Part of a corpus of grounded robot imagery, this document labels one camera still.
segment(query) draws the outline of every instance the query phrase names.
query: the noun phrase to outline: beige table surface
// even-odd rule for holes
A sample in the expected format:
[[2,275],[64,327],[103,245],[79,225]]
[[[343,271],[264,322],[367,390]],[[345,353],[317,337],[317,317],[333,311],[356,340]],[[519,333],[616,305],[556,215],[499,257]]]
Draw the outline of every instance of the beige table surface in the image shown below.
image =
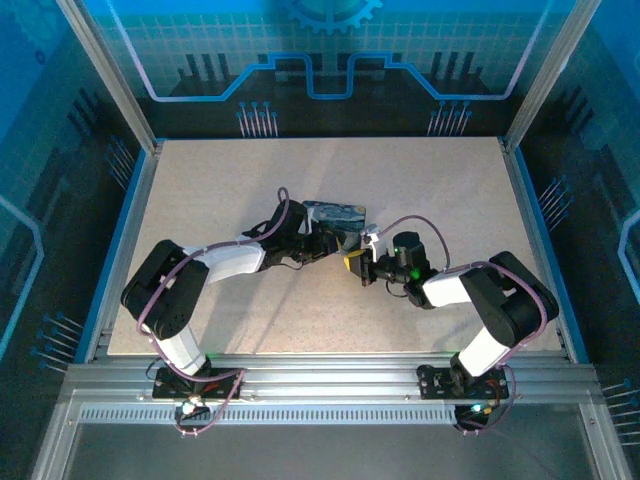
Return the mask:
[[[381,227],[424,215],[445,236],[452,265],[510,250],[537,274],[495,138],[343,138],[166,142],[129,277],[162,239],[209,244],[269,219],[279,186],[297,201],[363,205]],[[402,227],[420,233],[441,268],[428,227]],[[299,272],[274,267],[214,284],[190,325],[209,353],[360,353],[459,350],[482,323],[471,304],[425,311],[388,295],[384,282],[363,288],[333,255]],[[151,353],[134,327],[121,307],[109,354]],[[528,348],[559,349],[554,326]]]

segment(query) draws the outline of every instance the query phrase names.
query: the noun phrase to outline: glass panel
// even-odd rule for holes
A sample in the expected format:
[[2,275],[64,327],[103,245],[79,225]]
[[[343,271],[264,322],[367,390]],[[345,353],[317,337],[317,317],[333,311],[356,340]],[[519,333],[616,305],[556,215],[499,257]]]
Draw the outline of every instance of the glass panel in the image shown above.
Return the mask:
[[573,1],[89,0],[156,135],[498,135]]
[[630,378],[633,388],[640,382],[638,25],[638,2],[602,2],[522,144],[590,359],[605,385]]
[[0,7],[0,477],[22,479],[139,147],[55,2]]

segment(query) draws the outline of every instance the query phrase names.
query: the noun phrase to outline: blue edge trim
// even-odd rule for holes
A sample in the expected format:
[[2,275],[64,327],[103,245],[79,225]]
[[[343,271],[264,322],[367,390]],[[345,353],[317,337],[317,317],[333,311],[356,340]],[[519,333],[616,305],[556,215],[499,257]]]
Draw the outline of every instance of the blue edge trim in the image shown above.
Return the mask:
[[87,354],[87,351],[89,350],[89,344],[91,343],[93,330],[96,328],[96,324],[98,323],[98,311],[100,310],[100,304],[102,303],[102,298],[104,297],[105,291],[107,289],[107,281],[109,280],[109,275],[111,274],[111,269],[116,259],[116,253],[118,251],[118,247],[120,246],[122,234],[124,233],[124,225],[127,222],[127,217],[129,216],[129,211],[131,210],[133,196],[135,195],[136,189],[138,188],[140,174],[142,173],[142,167],[146,159],[147,155],[145,151],[140,150],[140,154],[138,155],[138,160],[136,162],[136,168],[133,170],[131,182],[129,182],[129,188],[127,189],[127,194],[124,197],[122,210],[120,210],[118,223],[116,224],[116,229],[113,232],[113,237],[111,238],[111,244],[109,245],[107,258],[105,259],[104,265],[102,266],[100,279],[98,280],[98,285],[96,286],[96,293],[93,296],[93,300],[91,301],[89,315],[87,316],[87,321],[84,325],[84,330],[82,331],[82,336],[80,337],[78,350],[76,351],[73,363],[84,363],[84,358]]
[[[551,238],[549,237],[549,233],[545,226],[542,212],[540,211],[540,206],[536,201],[536,194],[533,188],[533,183],[531,182],[529,170],[527,169],[527,165],[524,161],[524,156],[522,155],[520,147],[517,148],[515,156],[518,162],[518,168],[520,169],[522,178],[524,180],[529,203],[531,204],[531,207],[533,209],[533,214],[536,219],[536,226],[538,228],[538,231],[540,232],[540,237],[542,239],[542,244],[544,247],[543,253],[547,256],[547,260],[549,261],[549,265],[551,267],[551,273],[556,283],[558,296],[560,297],[559,301],[562,305],[567,326],[569,328],[569,333],[571,335],[571,342],[576,352],[576,360],[579,363],[589,363],[587,349],[584,346],[582,334],[580,333],[580,328],[578,327],[578,321],[576,319],[575,312],[573,311],[571,301],[569,300],[569,293],[567,292],[567,287],[564,283],[564,279],[562,278],[562,273],[560,272],[560,265],[558,264],[558,259],[556,258],[555,252],[553,250]],[[89,310],[89,315],[87,317],[84,331],[82,332],[82,337],[80,338],[80,344],[78,345],[78,351],[76,352],[74,363],[84,363],[83,359],[87,353],[87,350],[89,349],[89,343],[91,342],[91,337],[93,336],[93,330],[98,322],[98,310],[100,309],[100,304],[102,303],[102,298],[105,294],[107,280],[109,279],[109,275],[111,274],[111,268],[113,266],[113,262],[115,261],[116,252],[118,250],[118,246],[120,245],[120,240],[124,232],[124,225],[127,221],[127,217],[129,216],[129,211],[131,210],[133,196],[135,194],[136,188],[138,187],[140,174],[142,172],[142,167],[145,160],[146,154],[144,151],[141,151],[140,155],[138,156],[138,161],[133,172],[131,183],[129,184],[129,189],[127,190],[127,194],[122,205],[120,216],[118,217],[118,223],[116,224],[113,238],[111,239],[109,251],[107,252],[107,258],[105,259],[104,266],[102,267],[102,273],[100,274],[100,279],[98,280],[98,285],[96,287],[96,293],[93,297],[93,301],[91,302],[91,308]]]
[[587,349],[584,346],[584,340],[582,339],[582,334],[580,333],[580,327],[578,327],[578,320],[576,319],[575,312],[573,311],[573,306],[571,305],[571,300],[569,299],[569,292],[567,292],[567,286],[565,285],[564,279],[562,278],[560,265],[558,264],[558,259],[556,258],[556,254],[553,250],[551,237],[549,236],[549,232],[544,223],[540,205],[538,204],[538,200],[536,197],[536,192],[533,188],[533,182],[531,182],[531,176],[529,175],[529,170],[527,169],[527,164],[524,161],[524,156],[522,155],[522,150],[520,150],[520,147],[516,149],[515,154],[516,160],[518,162],[518,168],[520,169],[522,179],[524,180],[524,186],[527,191],[527,198],[529,200],[529,203],[531,204],[531,208],[536,219],[536,226],[538,227],[540,238],[542,239],[542,246],[544,248],[543,254],[546,255],[547,260],[549,261],[551,274],[553,275],[553,280],[555,281],[556,288],[558,290],[558,300],[562,305],[562,310],[567,322],[567,327],[569,328],[569,334],[571,335],[571,339],[568,340],[573,344],[573,348],[576,352],[577,357],[576,360],[578,361],[578,363],[589,363],[589,355],[587,354]]

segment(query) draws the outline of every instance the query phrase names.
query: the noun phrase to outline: gear graphic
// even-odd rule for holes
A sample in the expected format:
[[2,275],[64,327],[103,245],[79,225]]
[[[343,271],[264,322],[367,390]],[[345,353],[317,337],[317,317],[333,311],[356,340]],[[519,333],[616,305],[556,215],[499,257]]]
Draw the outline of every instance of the gear graphic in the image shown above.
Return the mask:
[[381,7],[380,0],[280,0],[290,20],[298,20],[300,28],[311,27],[313,33],[359,28],[363,19],[373,18],[371,11]]
[[59,11],[55,0],[4,0],[3,10],[13,13],[22,33],[38,48],[55,36]]

